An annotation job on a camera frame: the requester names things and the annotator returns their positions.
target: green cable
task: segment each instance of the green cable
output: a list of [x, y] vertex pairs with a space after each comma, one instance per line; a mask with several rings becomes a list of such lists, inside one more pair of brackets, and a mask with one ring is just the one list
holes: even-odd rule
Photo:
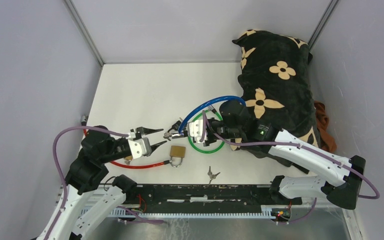
[[[200, 114], [198, 114], [193, 120], [192, 122], [195, 122], [196, 120], [198, 120], [201, 116], [203, 115], [203, 113], [201, 112]], [[220, 114], [218, 112], [215, 112], [215, 115], [218, 117], [218, 119], [220, 121], [223, 120], [222, 116], [220, 116]], [[189, 143], [190, 145], [192, 146], [193, 149], [195, 149], [196, 151], [200, 152], [200, 153], [203, 153], [203, 154], [213, 154], [215, 152], [217, 152], [218, 150], [222, 149], [223, 145], [225, 144], [224, 141], [221, 142], [220, 146], [218, 146], [216, 149], [213, 149], [213, 150], [202, 150], [200, 148], [198, 148], [197, 146], [195, 146], [194, 142], [192, 141], [192, 138], [190, 136], [187, 137], [187, 139], [189, 140]]]

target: keys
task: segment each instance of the keys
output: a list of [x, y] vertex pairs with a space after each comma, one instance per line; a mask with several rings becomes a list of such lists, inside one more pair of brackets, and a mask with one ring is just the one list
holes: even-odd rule
[[[172, 167], [174, 168], [178, 168], [180, 167], [180, 165], [182, 165], [183, 163], [183, 158], [185, 157], [185, 153], [186, 153], [186, 147], [184, 146], [171, 146], [171, 149], [170, 149], [170, 164]], [[180, 158], [180, 163], [177, 164], [177, 165], [174, 165], [173, 164], [173, 158]]]
[[208, 173], [207, 173], [207, 175], [209, 176], [209, 183], [208, 183], [208, 185], [210, 185], [211, 181], [213, 179], [216, 179], [219, 174], [220, 174], [220, 172], [217, 173], [217, 174], [213, 174], [213, 172], [211, 172], [211, 166], [209, 166], [209, 170], [208, 170]]
[[171, 139], [170, 139], [171, 136], [172, 136], [171, 133], [169, 133], [169, 132], [164, 132], [164, 136], [163, 136], [163, 138], [165, 138], [165, 139], [171, 141]]

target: metal frame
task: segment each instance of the metal frame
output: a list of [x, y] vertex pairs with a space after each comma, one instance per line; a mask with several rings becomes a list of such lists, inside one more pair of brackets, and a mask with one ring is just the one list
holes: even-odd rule
[[357, 220], [356, 211], [343, 209], [342, 212], [351, 240], [363, 240], [364, 238]]
[[[81, 210], [81, 215], [86, 214], [91, 209], [90, 206], [85, 206]], [[142, 218], [164, 218], [164, 219], [177, 219], [177, 218], [188, 218], [188, 219], [275, 219], [276, 217], [271, 216], [271, 207], [261, 207], [261, 213], [138, 213], [139, 217]], [[121, 208], [115, 208], [109, 215], [109, 218], [126, 218], [134, 219], [135, 216], [126, 212]]]
[[326, 26], [326, 23], [328, 22], [329, 18], [331, 17], [333, 11], [335, 10], [336, 6], [338, 5], [340, 0], [330, 0], [329, 5], [327, 5], [326, 10], [324, 11], [323, 15], [321, 16], [320, 21], [318, 22], [317, 26], [314, 29], [314, 32], [312, 33], [310, 40], [308, 41], [308, 48], [311, 51], [317, 41], [317, 39], [320, 37], [320, 34], [322, 33], [323, 29]]
[[96, 61], [101, 66], [101, 68], [104, 66], [105, 62], [99, 53], [97, 46], [95, 45], [94, 41], [92, 40], [91, 35], [88, 32], [88, 29], [85, 26], [85, 23], [83, 22], [82, 18], [79, 15], [79, 12], [77, 12], [76, 7], [74, 6], [74, 3], [72, 0], [62, 0], [67, 7], [68, 12], [70, 13], [71, 17], [74, 20], [74, 23], [76, 24], [78, 30], [80, 31], [81, 35], [83, 36], [84, 40], [86, 41], [87, 45], [89, 46], [90, 50], [92, 51], [93, 55], [95, 56]]

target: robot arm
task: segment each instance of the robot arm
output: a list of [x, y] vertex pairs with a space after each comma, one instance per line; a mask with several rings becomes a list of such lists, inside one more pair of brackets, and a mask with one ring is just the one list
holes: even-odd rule
[[[251, 117], [246, 107], [234, 100], [224, 102], [220, 106], [220, 113], [223, 121], [208, 119], [209, 125], [206, 126], [205, 133], [203, 133], [204, 121], [200, 119], [189, 122], [183, 130], [183, 135], [193, 138], [195, 143], [203, 143], [204, 146], [219, 140], [215, 134], [223, 139], [241, 138], [242, 143], [245, 143], [241, 149], [253, 153], [258, 158], [270, 157], [282, 164], [291, 163], [306, 173], [311, 171], [317, 174], [316, 177], [297, 178], [276, 176], [270, 188], [271, 197], [274, 199], [326, 197], [331, 203], [341, 208], [355, 209], [362, 180], [343, 166], [363, 174], [365, 159], [359, 156], [350, 159], [317, 148], [298, 139], [285, 129]], [[254, 142], [271, 144], [246, 145]], [[340, 162], [340, 165], [323, 156], [333, 158]]]
[[[65, 178], [68, 190], [65, 207], [61, 209], [61, 198], [49, 223], [36, 239], [44, 240], [47, 235], [49, 240], [85, 239], [108, 213], [126, 200], [126, 192], [136, 186], [134, 181], [124, 175], [116, 177], [108, 193], [78, 220], [85, 203], [108, 174], [104, 164], [128, 156], [133, 159], [150, 156], [167, 141], [151, 145], [148, 138], [142, 135], [160, 131], [162, 129], [138, 127], [132, 129], [128, 137], [115, 139], [107, 133], [89, 130], [81, 142], [82, 149], [70, 165]], [[52, 226], [58, 214], [59, 218]]]
[[106, 194], [75, 222], [69, 240], [86, 240], [113, 209], [125, 202], [126, 193], [136, 185], [125, 175], [116, 177]]

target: blue cable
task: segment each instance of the blue cable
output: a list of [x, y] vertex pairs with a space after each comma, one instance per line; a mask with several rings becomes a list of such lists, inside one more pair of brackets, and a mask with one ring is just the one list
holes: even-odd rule
[[198, 106], [197, 108], [195, 108], [193, 111], [191, 111], [185, 118], [184, 120], [181, 122], [180, 126], [179, 126], [179, 130], [178, 132], [181, 134], [182, 133], [182, 130], [183, 128], [186, 126], [186, 124], [188, 123], [189, 119], [191, 119], [193, 116], [195, 116], [197, 113], [199, 113], [201, 110], [203, 110], [204, 108], [210, 106], [210, 105], [213, 105], [215, 103], [218, 103], [218, 102], [224, 102], [224, 101], [228, 101], [228, 100], [237, 100], [239, 101], [241, 104], [243, 104], [244, 106], [246, 105], [245, 101], [238, 97], [238, 96], [219, 96], [219, 97], [216, 97], [214, 99], [211, 99], [209, 101], [206, 101], [204, 102], [203, 104], [201, 104], [200, 106]]

